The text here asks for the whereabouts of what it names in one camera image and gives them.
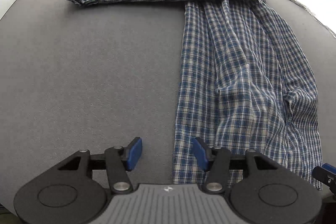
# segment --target plaid shirt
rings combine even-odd
[[[78,5],[120,1],[70,0]],[[202,183],[191,140],[234,154],[255,149],[311,182],[322,164],[313,72],[266,0],[185,1],[175,122],[175,183]],[[232,171],[230,184],[242,173]]]

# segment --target blue gripper pad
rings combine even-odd
[[[327,171],[329,171],[330,173],[332,173],[333,175],[336,176],[336,168],[333,167],[332,165],[330,165],[330,164],[323,164],[322,168],[325,169],[325,170],[327,170]]]
[[[192,143],[193,143],[192,151],[197,159],[198,166],[203,171],[209,170],[209,161],[207,160],[205,149],[196,139],[192,139]]]
[[[129,151],[129,157],[126,162],[128,170],[133,170],[135,168],[138,160],[141,157],[141,153],[142,153],[142,139],[139,138]]]

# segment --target ribbed gray plastic panel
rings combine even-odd
[[[203,193],[196,184],[140,184],[132,194],[114,197],[91,224],[247,224],[222,196]]]

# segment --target gray table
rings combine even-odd
[[[324,161],[336,165],[336,39],[289,0],[268,3],[315,73]],[[13,211],[20,186],[79,148],[102,153],[135,136],[132,182],[170,183],[183,28],[182,3],[17,0],[0,20],[0,203]]]

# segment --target silver bolt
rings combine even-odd
[[[127,182],[117,182],[113,184],[113,188],[116,189],[117,191],[126,191],[130,188],[131,186]]]
[[[207,184],[207,189],[212,192],[220,191],[223,189],[223,186],[218,182],[210,182]]]

